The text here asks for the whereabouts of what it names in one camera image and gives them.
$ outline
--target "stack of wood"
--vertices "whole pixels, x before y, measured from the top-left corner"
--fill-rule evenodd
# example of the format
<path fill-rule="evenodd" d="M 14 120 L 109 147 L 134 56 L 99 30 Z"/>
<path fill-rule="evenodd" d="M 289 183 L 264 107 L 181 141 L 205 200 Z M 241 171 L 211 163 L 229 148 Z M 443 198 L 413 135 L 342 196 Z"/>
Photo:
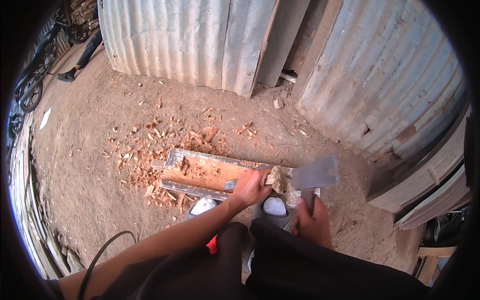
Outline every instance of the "stack of wood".
<path fill-rule="evenodd" d="M 93 19 L 93 6 L 96 0 L 73 0 L 71 8 L 73 12 L 70 14 L 73 24 L 85 24 Z"/>

